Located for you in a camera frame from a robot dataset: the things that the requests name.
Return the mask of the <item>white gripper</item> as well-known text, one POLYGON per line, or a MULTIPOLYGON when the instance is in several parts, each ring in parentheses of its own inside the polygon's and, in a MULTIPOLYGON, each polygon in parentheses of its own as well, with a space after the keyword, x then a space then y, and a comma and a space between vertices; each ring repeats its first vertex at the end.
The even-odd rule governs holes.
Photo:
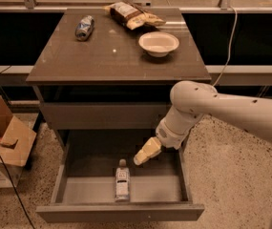
POLYGON ((150 137, 134 156, 135 165, 139 166, 150 158, 161 153, 161 145, 166 148, 181 147, 183 140, 189 135, 190 125, 183 121, 167 121, 162 118, 156 128, 156 136, 150 137))

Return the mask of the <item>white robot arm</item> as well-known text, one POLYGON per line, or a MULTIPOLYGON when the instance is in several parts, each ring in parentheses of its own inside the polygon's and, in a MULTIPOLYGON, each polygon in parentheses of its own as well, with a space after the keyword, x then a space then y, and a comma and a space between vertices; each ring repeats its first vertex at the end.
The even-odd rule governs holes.
POLYGON ((170 100, 172 106, 157 125, 156 135, 135 155, 136 165, 157 156, 164 147, 179 149, 204 115, 272 143, 272 99, 220 94, 212 85, 180 81, 171 89, 170 100))

